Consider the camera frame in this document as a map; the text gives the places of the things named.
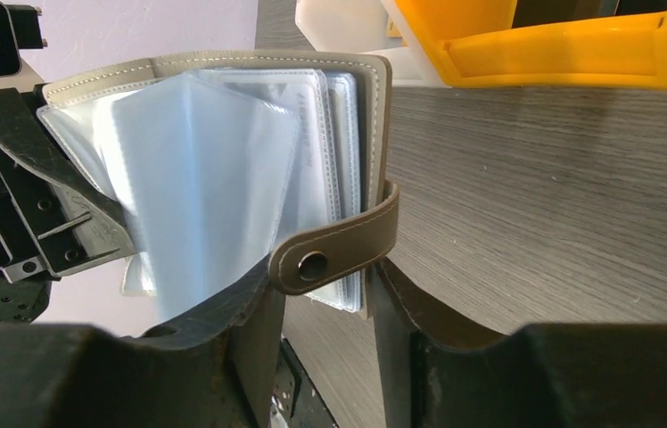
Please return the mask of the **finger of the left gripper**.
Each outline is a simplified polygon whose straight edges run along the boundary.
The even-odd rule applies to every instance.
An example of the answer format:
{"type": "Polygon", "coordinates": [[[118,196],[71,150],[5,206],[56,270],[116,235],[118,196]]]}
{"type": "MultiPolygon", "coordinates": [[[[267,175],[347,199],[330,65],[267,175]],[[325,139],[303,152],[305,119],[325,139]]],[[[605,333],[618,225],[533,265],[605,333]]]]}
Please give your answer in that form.
{"type": "Polygon", "coordinates": [[[0,176],[53,278],[135,252],[121,205],[82,177],[39,123],[44,100],[0,89],[0,176]]]}

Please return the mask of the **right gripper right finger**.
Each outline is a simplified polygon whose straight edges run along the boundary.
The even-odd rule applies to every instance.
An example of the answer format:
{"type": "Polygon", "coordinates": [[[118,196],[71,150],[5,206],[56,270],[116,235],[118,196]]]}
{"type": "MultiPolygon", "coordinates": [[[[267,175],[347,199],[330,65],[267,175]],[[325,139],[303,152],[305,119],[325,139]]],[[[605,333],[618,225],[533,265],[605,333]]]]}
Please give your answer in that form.
{"type": "Polygon", "coordinates": [[[390,427],[667,427],[667,324],[529,324],[502,334],[375,266],[390,427]]]}

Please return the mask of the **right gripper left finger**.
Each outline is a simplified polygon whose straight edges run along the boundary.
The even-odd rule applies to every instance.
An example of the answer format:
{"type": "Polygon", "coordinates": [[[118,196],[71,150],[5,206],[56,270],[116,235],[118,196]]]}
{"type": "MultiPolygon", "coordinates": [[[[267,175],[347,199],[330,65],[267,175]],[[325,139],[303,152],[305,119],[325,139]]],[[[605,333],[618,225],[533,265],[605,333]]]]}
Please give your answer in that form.
{"type": "Polygon", "coordinates": [[[265,427],[283,305],[263,259],[140,337],[0,324],[0,427],[265,427]]]}

